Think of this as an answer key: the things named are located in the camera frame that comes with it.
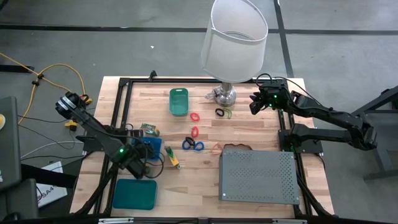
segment gray metal box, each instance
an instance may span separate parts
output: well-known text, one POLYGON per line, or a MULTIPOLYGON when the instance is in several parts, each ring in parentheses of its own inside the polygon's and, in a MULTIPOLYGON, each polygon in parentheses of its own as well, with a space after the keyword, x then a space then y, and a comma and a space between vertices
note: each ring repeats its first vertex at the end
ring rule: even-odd
POLYGON ((298 205, 292 152, 230 149, 220 155, 219 199, 298 205))

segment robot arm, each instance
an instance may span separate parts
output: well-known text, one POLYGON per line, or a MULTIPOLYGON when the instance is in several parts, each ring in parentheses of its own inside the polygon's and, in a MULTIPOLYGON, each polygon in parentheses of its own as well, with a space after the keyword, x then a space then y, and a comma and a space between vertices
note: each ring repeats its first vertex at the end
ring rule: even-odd
POLYGON ((303 124, 295 124, 290 135, 292 141, 300 144, 308 139, 347 142, 360 150, 375 149, 376 131, 362 118, 353 116, 347 112, 335 111, 326 108, 313 98, 304 96, 296 91, 289 93, 288 89, 280 80, 264 83, 259 87, 260 92, 255 92, 250 98, 252 114, 268 107, 279 109, 287 113, 296 114, 304 118, 318 118, 322 121, 337 125, 346 131, 312 129, 303 124))
POLYGON ((106 155, 120 169, 127 169, 137 179, 147 173, 147 167, 141 159, 154 156, 150 145, 139 139, 134 144, 129 144, 127 139, 132 137, 109 133, 109 129, 86 111, 85 102, 76 93, 66 93, 55 105, 60 115, 77 121, 87 131, 87 135, 96 138, 106 155))

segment yellow cable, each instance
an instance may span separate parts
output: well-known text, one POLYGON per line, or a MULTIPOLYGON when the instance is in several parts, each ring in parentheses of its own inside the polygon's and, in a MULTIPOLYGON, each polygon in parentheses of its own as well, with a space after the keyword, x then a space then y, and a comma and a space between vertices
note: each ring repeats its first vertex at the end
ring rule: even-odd
MULTIPOLYGON (((86 94, 85 84, 84 84, 84 82, 83 82, 83 79, 81 78, 80 73, 79 73, 76 69, 74 69, 72 66, 70 66, 70 65, 67 65, 67 64, 64 64, 64 63, 56 63, 56 64, 50 65, 50 66, 48 66, 47 68, 43 69, 43 70, 40 72, 40 74, 44 73, 44 71, 47 71, 49 68, 52 68, 52 67, 55 67, 55 66, 64 66, 64 67, 70 68, 72 71, 74 71, 74 72, 77 74, 77 76, 79 76, 80 83, 81 83, 81 88, 83 89, 83 94, 86 94)), ((58 86, 58 87, 67 90, 67 88, 65 88, 65 87, 63 87, 63 86, 58 86)))
POLYGON ((43 79, 44 79, 46 82, 48 82, 49 84, 53 85, 53 86, 56 86, 56 87, 59 87, 59 88, 63 88, 63 89, 66 90, 66 91, 72 92, 72 91, 70 91, 70 89, 68 89, 68 88, 65 87, 65 86, 58 85, 58 84, 56 84, 56 83, 54 83, 54 82, 51 82, 50 80, 48 80, 48 79, 46 79, 46 78, 43 78, 43 79))
POLYGON ((23 116, 21 117, 21 119, 18 121, 18 124, 20 124, 20 123, 22 122, 22 120, 24 119, 24 117, 25 117, 25 116, 27 115, 27 113, 29 112, 30 107, 32 106, 33 97, 34 97, 34 95, 35 95, 35 90, 36 90, 36 85, 33 85, 32 93, 30 93, 29 104, 27 105, 27 108, 26 108, 26 110, 25 110, 24 115, 23 115, 23 116))
MULTIPOLYGON (((33 71, 32 69, 26 67, 26 66, 23 65, 22 63, 20 63, 20 62, 14 60, 14 59, 8 57, 7 55, 5 55, 5 54, 3 54, 3 53, 1 53, 1 52, 0 52, 0 55, 2 55, 3 57, 7 58, 8 60, 10 60, 10 61, 12 61, 12 62, 14 62, 14 63, 16 63, 16 64, 18 64, 18 65, 24 67, 26 70, 32 72, 33 74, 35 74, 35 75, 37 75, 37 76, 39 76, 40 74, 44 73, 44 71, 46 71, 46 70, 48 70, 49 68, 54 67, 54 66, 64 66, 64 67, 68 67, 68 68, 70 68, 71 70, 73 70, 73 71, 79 76, 80 83, 81 83, 81 88, 83 89, 83 94, 86 94, 85 84, 84 84, 84 82, 83 82, 83 79, 81 78, 80 73, 79 73, 76 69, 74 69, 72 66, 70 66, 70 65, 63 64, 63 63, 56 63, 56 64, 50 65, 50 66, 48 66, 47 68, 43 69, 40 73, 37 73, 37 72, 33 71)), ((43 78, 43 79, 44 79, 46 82, 48 82, 48 83, 50 83, 51 85, 53 85, 53 86, 56 86, 56 87, 59 87, 59 88, 63 88, 63 89, 66 90, 66 91, 70 91, 70 90, 69 90, 67 87, 65 87, 65 86, 62 86, 62 85, 56 84, 56 83, 54 83, 54 82, 51 82, 50 80, 48 80, 48 79, 46 79, 46 78, 43 78)))
MULTIPOLYGON (((14 60, 14 59, 8 57, 7 55, 5 55, 5 54, 3 54, 3 53, 1 53, 1 52, 0 52, 0 55, 3 56, 3 57, 5 57, 5 58, 7 58, 8 60, 10 60, 10 61, 16 63, 16 64, 22 66, 23 68, 25 68, 26 70, 32 72, 33 74, 35 74, 35 75, 37 75, 37 76, 39 76, 40 74, 43 74, 44 71, 47 71, 49 68, 52 68, 52 67, 55 67, 55 66, 64 66, 64 67, 68 67, 68 68, 70 68, 71 70, 73 70, 73 71, 79 76, 80 83, 81 83, 81 88, 83 89, 83 94, 86 94, 85 84, 84 84, 84 82, 83 82, 83 79, 81 78, 80 73, 79 73, 76 69, 74 69, 72 66, 70 66, 70 65, 67 65, 67 64, 64 64, 64 63, 56 63, 56 64, 53 64, 53 65, 50 65, 50 66, 44 68, 40 73, 37 73, 37 72, 33 71, 32 69, 26 67, 26 66, 23 65, 22 63, 20 63, 20 62, 14 60)), ((70 91, 70 90, 69 90, 67 87, 65 87, 65 86, 62 86, 62 85, 56 84, 56 83, 54 83, 54 82, 51 82, 50 80, 48 80, 48 79, 46 79, 46 78, 44 78, 44 77, 43 77, 43 79, 44 79, 46 82, 48 82, 49 84, 53 85, 53 86, 56 86, 56 87, 59 87, 59 88, 63 88, 63 89, 66 90, 66 91, 70 91)), ((20 123, 22 122, 22 120, 24 119, 24 117, 28 114, 28 112, 29 112, 29 110, 30 110, 30 107, 32 106, 33 97, 34 97, 34 95, 35 95, 35 90, 36 90, 36 85, 33 85, 32 92, 30 93, 29 104, 28 104, 28 106, 27 106, 27 109, 26 109, 24 115, 23 115, 22 118, 18 121, 18 124, 20 124, 20 123)))

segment gray floor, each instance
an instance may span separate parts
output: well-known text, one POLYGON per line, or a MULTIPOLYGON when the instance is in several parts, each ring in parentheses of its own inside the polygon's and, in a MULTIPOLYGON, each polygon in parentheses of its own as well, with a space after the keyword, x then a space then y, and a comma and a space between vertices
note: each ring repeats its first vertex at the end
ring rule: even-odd
MULTIPOLYGON (((210 15, 211 0, 28 0, 10 1, 0 12, 1 23, 66 26, 199 27, 210 15)), ((278 27, 272 0, 253 1, 264 13, 270 28, 278 27)), ((395 0, 280 0, 286 29, 397 30, 395 0)), ((53 63, 68 63, 83 75, 86 89, 95 100, 105 75, 204 75, 199 58, 204 34, 172 32, 55 32, 0 30, 0 51, 40 70, 53 63)), ((354 111, 398 85, 398 36, 386 35, 287 35, 294 75, 324 105, 354 111)), ((11 64, 0 58, 0 64, 11 64)), ((262 72, 287 76, 279 34, 270 34, 262 72)), ((77 77, 65 68, 54 68, 46 76, 80 92, 77 77)), ((33 75, 0 73, 0 96, 14 95, 19 114, 29 102, 33 75)), ((39 87, 30 117, 53 121, 62 118, 54 104, 63 91, 44 83, 39 87)), ((381 127, 379 147, 397 149, 395 115, 372 116, 381 127)), ((334 128, 315 121, 319 128, 334 128)), ((71 137, 63 124, 23 122, 58 141, 71 137)), ((25 154, 50 141, 20 130, 25 154)), ((323 142, 326 174, 335 213, 345 218, 398 221, 398 177, 364 182, 362 176, 377 171, 372 152, 345 144, 323 142)), ((54 146, 33 156, 75 156, 72 150, 54 146)), ((397 161, 397 153, 391 156, 397 161)), ((26 161, 44 166, 55 159, 26 161)))

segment green plastic container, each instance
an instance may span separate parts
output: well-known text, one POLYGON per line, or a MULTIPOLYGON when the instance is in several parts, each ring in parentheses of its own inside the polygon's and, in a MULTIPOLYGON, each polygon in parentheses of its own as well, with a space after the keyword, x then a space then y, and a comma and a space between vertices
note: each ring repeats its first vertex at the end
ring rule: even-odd
POLYGON ((119 179, 114 191, 114 208, 152 210, 156 204, 154 180, 119 179))
POLYGON ((174 116, 186 116, 188 114, 188 90, 186 88, 174 88, 170 90, 170 113, 174 116))

